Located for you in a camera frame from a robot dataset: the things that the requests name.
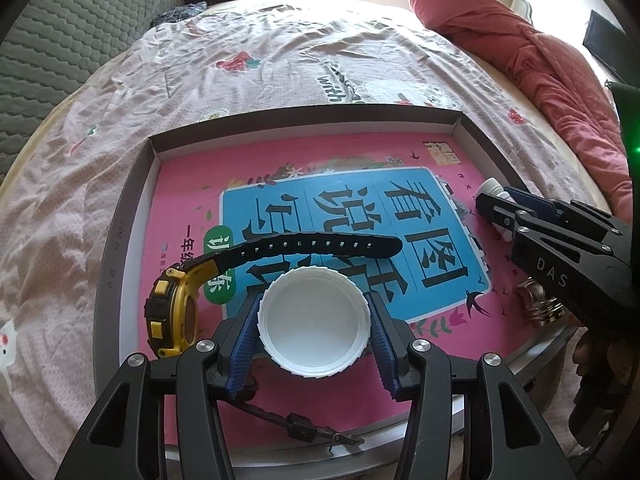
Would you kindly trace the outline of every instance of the bedsheet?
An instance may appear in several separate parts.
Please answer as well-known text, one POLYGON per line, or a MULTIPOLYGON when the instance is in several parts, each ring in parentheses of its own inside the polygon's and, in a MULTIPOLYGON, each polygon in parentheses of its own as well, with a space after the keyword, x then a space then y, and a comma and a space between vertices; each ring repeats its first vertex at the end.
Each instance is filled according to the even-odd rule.
POLYGON ((0 323, 17 330, 1 429, 35 478, 53 478, 95 401, 95 285, 145 139, 226 114, 353 102, 462 109, 533 191, 606 207, 535 110, 408 11, 243 0, 150 30, 52 113, 0 188, 0 323))

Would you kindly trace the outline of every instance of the pink blanket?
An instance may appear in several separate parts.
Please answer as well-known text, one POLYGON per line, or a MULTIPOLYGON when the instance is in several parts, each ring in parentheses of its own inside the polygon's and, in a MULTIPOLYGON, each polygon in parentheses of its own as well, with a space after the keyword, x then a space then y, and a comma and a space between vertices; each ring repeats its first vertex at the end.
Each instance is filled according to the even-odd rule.
POLYGON ((614 215, 631 222, 631 179, 618 119, 578 50, 498 0, 409 2, 424 27, 503 72, 575 152, 614 215))

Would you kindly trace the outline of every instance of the strawberry print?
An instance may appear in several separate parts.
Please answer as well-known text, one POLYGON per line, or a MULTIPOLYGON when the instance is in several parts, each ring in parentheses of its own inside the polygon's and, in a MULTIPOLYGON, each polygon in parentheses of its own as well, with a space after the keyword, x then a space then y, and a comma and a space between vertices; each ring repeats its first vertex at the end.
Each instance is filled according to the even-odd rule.
POLYGON ((237 56, 229 61, 219 61, 216 63, 216 68, 222 68, 227 72, 236 72, 238 70, 247 70, 248 68, 258 68, 261 59, 254 59, 246 52, 240 52, 237 56))
POLYGON ((514 108, 510 108, 509 118, 513 124, 524 124, 527 122, 514 108))
POLYGON ((97 125, 97 124, 94 124, 93 126, 91 126, 91 127, 89 128, 89 130, 87 131, 86 136, 84 137, 84 139, 82 139, 80 142, 76 142, 76 143, 71 147, 71 149, 69 150, 69 155, 71 155, 75 150, 77 150, 77 149, 80 147, 80 145, 81 145, 83 142, 85 142, 85 140, 87 140, 87 139, 89 138, 89 136, 92 136, 92 135, 95 133, 95 131, 96 131, 97 129, 98 129, 98 125, 97 125))

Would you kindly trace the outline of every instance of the blue gripper pad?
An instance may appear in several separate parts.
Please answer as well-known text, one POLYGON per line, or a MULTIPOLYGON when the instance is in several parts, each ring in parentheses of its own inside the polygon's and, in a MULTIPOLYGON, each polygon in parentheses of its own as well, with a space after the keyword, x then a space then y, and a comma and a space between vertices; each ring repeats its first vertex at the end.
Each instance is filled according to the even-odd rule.
POLYGON ((258 333, 258 308, 260 307, 261 299, 262 294, 258 294, 238 335, 236 346, 229 356, 229 379, 226 382, 225 390, 231 397, 234 397, 238 390, 242 389, 249 374, 251 359, 254 357, 255 347, 260 338, 258 333))
POLYGON ((369 300, 367 300, 367 302, 369 303, 369 311, 371 313, 371 337, 369 339, 371 349, 376 358, 382 385, 385 387, 385 390, 391 394, 391 397, 395 399, 400 389, 398 361, 396 360, 396 356, 391 348, 391 342, 386 335, 385 329, 382 327, 382 322, 375 307, 373 307, 369 300))
POLYGON ((560 215, 551 200, 532 195, 531 193, 527 193, 511 186, 505 186, 504 190, 509 193, 511 198, 513 198, 518 204, 528 207, 529 209, 533 209, 540 220, 551 224, 556 223, 558 220, 560 215))

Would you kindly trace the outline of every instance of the wristwatch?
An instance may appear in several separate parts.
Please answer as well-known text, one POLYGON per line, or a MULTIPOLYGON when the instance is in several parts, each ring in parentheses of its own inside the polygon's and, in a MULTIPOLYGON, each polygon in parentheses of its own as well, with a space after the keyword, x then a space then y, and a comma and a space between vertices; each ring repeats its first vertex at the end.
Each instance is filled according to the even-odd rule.
POLYGON ((390 258, 401 250, 402 240, 394 236, 299 232, 267 235, 173 264, 155 280, 145 302, 149 346, 159 358, 181 354, 191 346, 198 333, 198 290, 229 269, 284 254, 390 258))

